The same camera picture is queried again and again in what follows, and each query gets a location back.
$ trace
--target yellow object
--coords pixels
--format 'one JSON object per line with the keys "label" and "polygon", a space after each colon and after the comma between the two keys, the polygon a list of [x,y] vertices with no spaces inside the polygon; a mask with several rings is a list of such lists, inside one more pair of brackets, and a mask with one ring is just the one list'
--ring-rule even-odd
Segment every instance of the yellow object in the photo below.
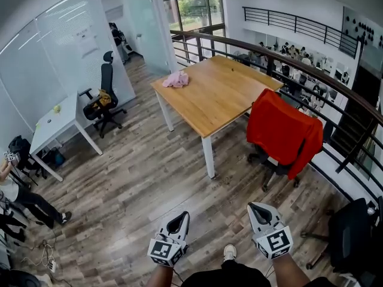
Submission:
{"label": "yellow object", "polygon": [[53,108],[53,111],[55,114],[58,114],[60,111],[61,111],[61,106],[60,105],[56,105],[54,108]]}
{"label": "yellow object", "polygon": [[100,103],[102,104],[102,106],[106,106],[107,104],[112,102],[111,96],[104,89],[99,89],[99,96],[101,96]]}

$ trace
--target wooden floor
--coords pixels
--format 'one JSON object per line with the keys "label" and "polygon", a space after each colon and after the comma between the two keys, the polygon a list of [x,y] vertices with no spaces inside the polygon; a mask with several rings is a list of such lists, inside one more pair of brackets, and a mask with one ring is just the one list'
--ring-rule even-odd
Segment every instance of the wooden floor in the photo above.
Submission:
{"label": "wooden floor", "polygon": [[[146,257],[150,238],[164,216],[184,210],[189,211],[191,222],[189,251],[176,266],[182,278],[219,268],[228,243],[236,245],[238,262],[265,274],[271,263],[251,242],[249,201],[278,207],[292,230],[293,257],[302,268],[320,254],[325,243],[303,240],[299,234],[302,230],[326,234],[326,209],[339,209],[344,199],[319,173],[307,166],[299,188],[287,177],[278,177],[264,193],[261,185],[271,172],[246,161],[253,148],[246,142],[244,117],[212,137],[217,177],[210,180],[200,137],[174,112],[175,130],[168,131],[150,87],[158,77],[147,71],[138,56],[126,69],[137,98],[126,105],[127,115],[120,116],[123,129],[108,132],[104,139],[88,129],[104,154],[97,155],[77,135],[63,150],[67,161],[58,173],[64,181],[49,177],[33,188],[60,211],[73,212],[72,221],[54,229],[57,279],[66,279],[72,286],[144,286],[154,268]],[[27,236],[36,245],[43,239],[54,243],[53,232],[35,223]],[[13,256],[14,267],[47,273],[43,265],[20,263],[23,257],[39,262],[41,254],[41,248],[32,252],[19,248]],[[328,259],[306,272],[339,284]],[[273,274],[269,279],[276,286]],[[174,282],[180,285],[176,277]]]}

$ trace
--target wooden handrail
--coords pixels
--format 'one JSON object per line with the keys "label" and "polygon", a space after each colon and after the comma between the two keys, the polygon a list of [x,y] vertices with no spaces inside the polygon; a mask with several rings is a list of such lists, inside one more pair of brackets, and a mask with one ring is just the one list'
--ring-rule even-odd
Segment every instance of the wooden handrail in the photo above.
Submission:
{"label": "wooden handrail", "polygon": [[337,92],[341,93],[342,95],[346,96],[349,100],[353,100],[354,102],[358,103],[362,107],[366,109],[366,111],[381,125],[383,126],[383,115],[381,115],[367,100],[359,96],[356,92],[349,89],[342,83],[334,80],[330,76],[324,74],[322,71],[319,71],[317,68],[308,66],[298,60],[294,60],[289,57],[282,56],[276,52],[270,51],[264,47],[261,47],[259,45],[253,45],[249,44],[247,42],[238,41],[231,38],[226,37],[220,37],[215,35],[209,35],[209,34],[202,34],[202,33],[196,33],[196,32],[185,32],[185,31],[177,31],[177,30],[171,30],[170,33],[176,34],[176,35],[184,35],[184,36],[191,36],[191,37],[198,37],[198,38],[204,38],[209,39],[212,41],[222,42],[223,44],[232,45],[234,47],[246,49],[255,53],[261,53],[268,57],[271,57],[272,59],[279,60],[282,63],[285,63],[287,65],[290,65],[296,69],[299,69],[303,71],[304,73],[310,75],[313,78],[318,79],[319,81],[327,84],[332,89],[336,90]]}

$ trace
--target white desk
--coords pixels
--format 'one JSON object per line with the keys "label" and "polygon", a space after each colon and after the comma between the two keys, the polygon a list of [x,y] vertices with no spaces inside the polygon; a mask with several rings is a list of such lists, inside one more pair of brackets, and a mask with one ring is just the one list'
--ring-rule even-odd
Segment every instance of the white desk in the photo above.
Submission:
{"label": "white desk", "polygon": [[84,116],[82,110],[77,106],[77,94],[70,95],[58,105],[61,107],[59,113],[54,113],[52,109],[38,121],[29,153],[46,171],[62,182],[63,178],[50,169],[49,166],[36,155],[59,135],[68,130],[71,126],[75,126],[99,155],[102,155],[102,151],[81,125]]}

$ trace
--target red jacket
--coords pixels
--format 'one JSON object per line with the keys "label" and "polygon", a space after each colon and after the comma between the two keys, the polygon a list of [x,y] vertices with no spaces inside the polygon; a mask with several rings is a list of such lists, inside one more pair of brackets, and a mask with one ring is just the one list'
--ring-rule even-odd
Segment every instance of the red jacket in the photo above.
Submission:
{"label": "red jacket", "polygon": [[247,125],[247,141],[259,145],[282,165],[293,163],[293,179],[321,150],[322,122],[309,117],[265,89],[254,102]]}

